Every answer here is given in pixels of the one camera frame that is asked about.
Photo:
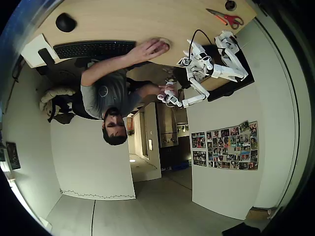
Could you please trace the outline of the person's left hand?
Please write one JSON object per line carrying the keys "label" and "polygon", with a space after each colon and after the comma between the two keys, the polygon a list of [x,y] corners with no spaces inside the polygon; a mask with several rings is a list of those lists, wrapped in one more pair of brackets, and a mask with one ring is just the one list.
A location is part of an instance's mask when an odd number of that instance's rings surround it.
{"label": "person's left hand", "polygon": [[169,50],[169,45],[159,38],[151,39],[132,50],[132,57],[136,63],[149,61]]}

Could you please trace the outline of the person's right hand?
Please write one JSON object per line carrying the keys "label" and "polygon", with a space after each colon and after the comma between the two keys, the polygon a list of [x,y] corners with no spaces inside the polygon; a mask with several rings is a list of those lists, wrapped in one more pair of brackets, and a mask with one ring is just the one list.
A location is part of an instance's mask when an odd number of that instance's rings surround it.
{"label": "person's right hand", "polygon": [[171,85],[171,84],[158,86],[158,92],[157,92],[158,95],[160,95],[160,94],[166,95],[165,91],[170,91],[173,95],[175,95],[176,94],[176,86]]}

